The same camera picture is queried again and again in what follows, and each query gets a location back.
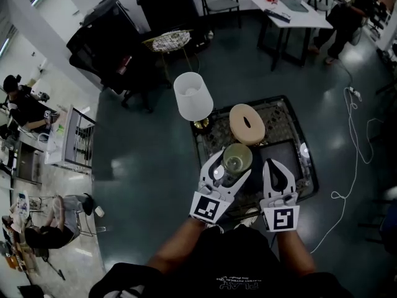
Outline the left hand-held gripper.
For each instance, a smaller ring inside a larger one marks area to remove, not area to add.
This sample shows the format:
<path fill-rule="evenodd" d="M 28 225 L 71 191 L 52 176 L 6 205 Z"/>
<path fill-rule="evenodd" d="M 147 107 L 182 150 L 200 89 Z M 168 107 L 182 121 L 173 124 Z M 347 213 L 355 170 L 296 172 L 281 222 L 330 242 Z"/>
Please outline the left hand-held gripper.
<path fill-rule="evenodd" d="M 251 175 L 251 169 L 238 174 L 225 173 L 223 152 L 218 151 L 202 166 L 198 190 L 194 192 L 189 212 L 191 217 L 210 224 L 217 223 L 228 210 L 235 195 Z"/>

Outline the clear drinking glass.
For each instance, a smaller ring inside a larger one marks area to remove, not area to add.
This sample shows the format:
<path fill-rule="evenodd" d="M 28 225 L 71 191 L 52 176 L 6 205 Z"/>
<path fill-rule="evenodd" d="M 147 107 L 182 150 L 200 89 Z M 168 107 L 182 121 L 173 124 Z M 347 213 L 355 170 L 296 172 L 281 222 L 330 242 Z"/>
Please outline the clear drinking glass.
<path fill-rule="evenodd" d="M 238 176 L 245 173 L 251 166 L 252 152 L 242 143 L 233 143 L 223 152 L 223 166 L 227 173 Z"/>

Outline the black tray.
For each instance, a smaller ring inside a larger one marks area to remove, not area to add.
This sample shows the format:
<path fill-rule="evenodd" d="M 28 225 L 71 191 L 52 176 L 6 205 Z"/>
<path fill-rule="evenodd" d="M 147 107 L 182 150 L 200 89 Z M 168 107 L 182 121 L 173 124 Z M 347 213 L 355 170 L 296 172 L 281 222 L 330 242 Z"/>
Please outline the black tray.
<path fill-rule="evenodd" d="M 251 148 L 251 175 L 248 179 L 254 186 L 262 186 L 263 166 L 266 159 L 271 158 L 288 168 L 295 181 L 303 178 L 300 162 L 292 139 Z"/>

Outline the person's left forearm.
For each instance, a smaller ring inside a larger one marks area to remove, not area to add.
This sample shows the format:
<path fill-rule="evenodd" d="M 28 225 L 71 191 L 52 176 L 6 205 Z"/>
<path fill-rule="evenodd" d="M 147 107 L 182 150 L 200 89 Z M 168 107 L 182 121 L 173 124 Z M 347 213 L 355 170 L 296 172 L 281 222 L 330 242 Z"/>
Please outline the person's left forearm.
<path fill-rule="evenodd" d="M 146 266 L 157 269 L 162 274 L 174 272 L 192 254 L 205 228 L 204 222 L 189 217 L 149 259 Z"/>

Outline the person's right forearm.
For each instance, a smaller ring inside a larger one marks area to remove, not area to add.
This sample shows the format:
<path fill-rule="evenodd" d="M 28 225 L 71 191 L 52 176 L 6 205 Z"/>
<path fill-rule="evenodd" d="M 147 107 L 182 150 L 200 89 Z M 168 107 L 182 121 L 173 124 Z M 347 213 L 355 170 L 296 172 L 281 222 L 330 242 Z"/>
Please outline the person's right forearm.
<path fill-rule="evenodd" d="M 303 277 L 316 272 L 314 259 L 296 230 L 278 232 L 276 237 L 280 262 L 291 273 Z"/>

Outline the black glass-top coffee table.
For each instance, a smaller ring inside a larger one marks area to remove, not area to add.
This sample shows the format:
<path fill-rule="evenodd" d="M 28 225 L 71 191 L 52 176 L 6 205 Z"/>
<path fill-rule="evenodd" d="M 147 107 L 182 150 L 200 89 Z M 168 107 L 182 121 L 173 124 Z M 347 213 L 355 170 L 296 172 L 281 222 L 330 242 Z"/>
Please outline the black glass-top coffee table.
<path fill-rule="evenodd" d="M 295 181 L 298 200 L 304 201 L 313 197 L 319 189 L 318 179 L 310 154 L 302 152 L 306 138 L 290 101 L 286 96 L 275 96 L 249 102 L 249 106 L 257 111 L 265 125 L 263 141 L 252 148 L 292 139 L 303 174 L 302 179 Z M 208 133 L 193 132 L 195 151 L 200 166 L 213 154 L 237 141 L 230 129 L 230 110 L 231 107 L 224 107 L 211 113 L 212 127 Z M 249 208 L 259 207 L 259 201 L 262 198 L 263 183 L 259 187 L 247 180 L 219 222 L 225 224 L 241 220 Z"/>

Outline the person's right white shoe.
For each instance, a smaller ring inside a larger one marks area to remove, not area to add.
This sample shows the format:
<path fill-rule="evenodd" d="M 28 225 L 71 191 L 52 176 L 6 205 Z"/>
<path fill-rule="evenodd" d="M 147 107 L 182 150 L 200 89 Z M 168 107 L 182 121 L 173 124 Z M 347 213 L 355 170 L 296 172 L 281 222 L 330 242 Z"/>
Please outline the person's right white shoe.
<path fill-rule="evenodd" d="M 245 226 L 245 227 L 250 227 L 258 218 L 259 211 L 253 207 L 247 210 L 245 215 L 247 217 L 243 218 L 235 227 L 234 229 L 237 229 L 240 226 Z"/>

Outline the beige round tissue box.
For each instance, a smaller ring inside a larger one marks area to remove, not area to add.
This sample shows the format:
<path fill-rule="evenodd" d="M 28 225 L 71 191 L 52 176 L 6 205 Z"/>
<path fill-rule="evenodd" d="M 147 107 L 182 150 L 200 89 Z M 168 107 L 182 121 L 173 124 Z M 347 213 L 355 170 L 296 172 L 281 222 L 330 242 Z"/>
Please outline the beige round tissue box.
<path fill-rule="evenodd" d="M 237 104 L 229 114 L 230 129 L 240 143 L 253 146 L 263 141 L 265 125 L 260 115 L 247 104 Z"/>

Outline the person's black shirt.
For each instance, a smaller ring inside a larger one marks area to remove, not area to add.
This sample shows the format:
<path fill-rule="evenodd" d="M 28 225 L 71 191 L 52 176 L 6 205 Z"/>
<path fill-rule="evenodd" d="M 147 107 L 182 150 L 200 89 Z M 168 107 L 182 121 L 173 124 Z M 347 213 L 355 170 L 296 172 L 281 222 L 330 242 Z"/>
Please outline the person's black shirt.
<path fill-rule="evenodd" d="M 354 298 L 330 273 L 289 273 L 259 231 L 204 231 L 188 260 L 165 275 L 117 263 L 89 298 Z"/>

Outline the white shade table lamp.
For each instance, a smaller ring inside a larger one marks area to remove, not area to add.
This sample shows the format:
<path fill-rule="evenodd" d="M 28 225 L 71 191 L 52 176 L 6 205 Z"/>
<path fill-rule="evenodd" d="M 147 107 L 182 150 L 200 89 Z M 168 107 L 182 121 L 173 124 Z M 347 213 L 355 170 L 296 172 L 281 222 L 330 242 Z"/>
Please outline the white shade table lamp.
<path fill-rule="evenodd" d="M 182 73 L 174 81 L 174 93 L 180 115 L 193 123 L 195 130 L 208 129 L 213 99 L 203 78 L 194 72 Z"/>

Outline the dark blue chair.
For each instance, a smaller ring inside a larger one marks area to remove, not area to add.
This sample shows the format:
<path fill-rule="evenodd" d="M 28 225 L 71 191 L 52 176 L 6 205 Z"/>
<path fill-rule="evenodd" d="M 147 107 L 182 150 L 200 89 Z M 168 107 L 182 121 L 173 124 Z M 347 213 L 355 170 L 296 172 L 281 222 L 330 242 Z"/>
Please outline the dark blue chair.
<path fill-rule="evenodd" d="M 364 240 L 381 245 L 387 253 L 397 256 L 397 187 L 387 189 L 373 199 L 370 210 L 368 220 L 357 224 Z"/>

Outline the white table with black legs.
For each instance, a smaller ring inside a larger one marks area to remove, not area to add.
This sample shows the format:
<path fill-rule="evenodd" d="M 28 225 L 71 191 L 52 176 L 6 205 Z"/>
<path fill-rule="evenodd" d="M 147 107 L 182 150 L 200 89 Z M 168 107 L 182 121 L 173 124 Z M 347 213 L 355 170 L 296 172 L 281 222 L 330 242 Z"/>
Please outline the white table with black legs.
<path fill-rule="evenodd" d="M 324 17 L 304 1 L 301 2 L 301 6 L 306 9 L 305 12 L 290 9 L 283 0 L 277 0 L 277 2 L 273 2 L 273 0 L 250 1 L 262 12 L 261 30 L 257 40 L 257 48 L 272 57 L 271 71 L 275 70 L 277 62 L 281 58 L 295 65 L 304 66 L 312 30 L 332 28 L 332 25 Z M 264 41 L 266 31 L 272 24 L 279 29 L 274 48 L 266 45 Z M 299 57 L 287 53 L 288 42 L 293 29 L 303 29 L 305 31 L 303 48 Z"/>

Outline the black office chair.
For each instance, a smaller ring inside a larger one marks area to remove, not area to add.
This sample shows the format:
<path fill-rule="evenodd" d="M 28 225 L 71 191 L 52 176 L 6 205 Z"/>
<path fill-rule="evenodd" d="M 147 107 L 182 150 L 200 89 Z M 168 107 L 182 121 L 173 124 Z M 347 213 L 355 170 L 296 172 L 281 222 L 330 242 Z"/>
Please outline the black office chair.
<path fill-rule="evenodd" d="M 96 75 L 104 88 L 123 94 L 123 107 L 140 94 L 144 108 L 153 111 L 148 90 L 154 84 L 155 65 L 119 0 L 101 0 L 66 46 L 71 52 L 69 63 Z"/>

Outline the black bin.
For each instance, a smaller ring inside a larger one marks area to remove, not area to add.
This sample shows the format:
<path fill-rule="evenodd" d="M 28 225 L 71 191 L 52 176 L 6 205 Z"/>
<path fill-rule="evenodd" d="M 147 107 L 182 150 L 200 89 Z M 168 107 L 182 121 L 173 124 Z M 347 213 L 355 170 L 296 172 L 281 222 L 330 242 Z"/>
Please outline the black bin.
<path fill-rule="evenodd" d="M 136 0 L 154 33 L 191 30 L 196 40 L 204 39 L 205 26 L 194 0 Z"/>

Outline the white table with metal frame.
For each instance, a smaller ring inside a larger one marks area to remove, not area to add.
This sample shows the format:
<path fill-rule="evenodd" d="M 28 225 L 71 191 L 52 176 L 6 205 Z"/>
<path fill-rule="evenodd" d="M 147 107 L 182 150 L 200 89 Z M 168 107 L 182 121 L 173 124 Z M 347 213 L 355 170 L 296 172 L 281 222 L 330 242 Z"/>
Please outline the white table with metal frame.
<path fill-rule="evenodd" d="M 45 164 L 91 174 L 96 122 L 73 106 L 59 113 L 48 135 Z"/>

